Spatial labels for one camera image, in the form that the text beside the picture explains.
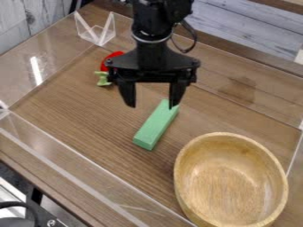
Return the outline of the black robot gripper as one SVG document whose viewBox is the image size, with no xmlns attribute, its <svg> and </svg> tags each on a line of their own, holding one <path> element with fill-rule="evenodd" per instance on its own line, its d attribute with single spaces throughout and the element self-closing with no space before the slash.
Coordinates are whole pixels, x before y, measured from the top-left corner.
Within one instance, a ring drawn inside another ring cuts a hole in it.
<svg viewBox="0 0 303 227">
<path fill-rule="evenodd" d="M 132 108 L 136 107 L 135 82 L 171 83 L 170 108 L 174 108 L 182 102 L 187 85 L 196 82 L 200 61 L 168 47 L 170 37 L 158 41 L 147 41 L 136 35 L 132 38 L 136 48 L 106 62 L 108 81 L 118 83 L 124 103 Z"/>
</svg>

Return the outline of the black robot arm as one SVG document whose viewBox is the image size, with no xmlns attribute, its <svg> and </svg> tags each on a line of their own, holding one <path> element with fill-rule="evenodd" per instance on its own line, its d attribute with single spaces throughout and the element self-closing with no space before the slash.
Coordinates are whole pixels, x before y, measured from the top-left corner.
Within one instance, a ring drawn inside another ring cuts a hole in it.
<svg viewBox="0 0 303 227">
<path fill-rule="evenodd" d="M 108 59 L 108 80 L 119 87 L 127 106 L 136 106 L 136 84 L 158 82 L 170 85 L 170 106 L 178 106 L 186 88 L 196 82 L 200 60 L 188 57 L 190 49 L 170 48 L 172 31 L 178 25 L 188 31 L 184 18 L 192 13 L 194 0 L 132 0 L 132 51 Z"/>
</svg>

